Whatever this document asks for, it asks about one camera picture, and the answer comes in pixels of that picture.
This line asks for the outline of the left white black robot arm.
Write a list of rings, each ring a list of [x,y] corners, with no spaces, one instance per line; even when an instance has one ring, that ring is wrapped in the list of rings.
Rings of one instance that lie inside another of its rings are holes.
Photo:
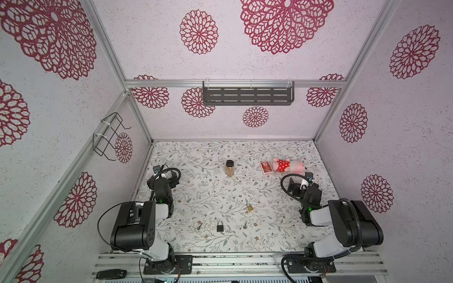
[[[174,197],[172,189],[179,184],[181,172],[166,165],[153,168],[155,174],[146,182],[151,190],[149,200],[128,201],[114,205],[106,212],[118,208],[110,239],[101,240],[113,251],[138,254],[139,273],[143,275],[176,275],[192,273],[193,256],[177,255],[170,243],[158,236],[156,227],[160,221],[173,217]]]

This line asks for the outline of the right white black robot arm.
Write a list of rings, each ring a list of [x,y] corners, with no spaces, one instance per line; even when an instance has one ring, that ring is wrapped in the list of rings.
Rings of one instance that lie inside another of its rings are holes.
[[[335,260],[383,243],[382,228],[362,201],[340,198],[322,206],[319,185],[312,178],[295,173],[283,176],[280,186],[300,203],[300,217],[306,226],[333,227],[330,235],[309,243],[302,253],[283,256],[280,265],[291,283],[296,280],[290,273],[300,271],[320,274],[324,281],[329,272],[336,272]]]

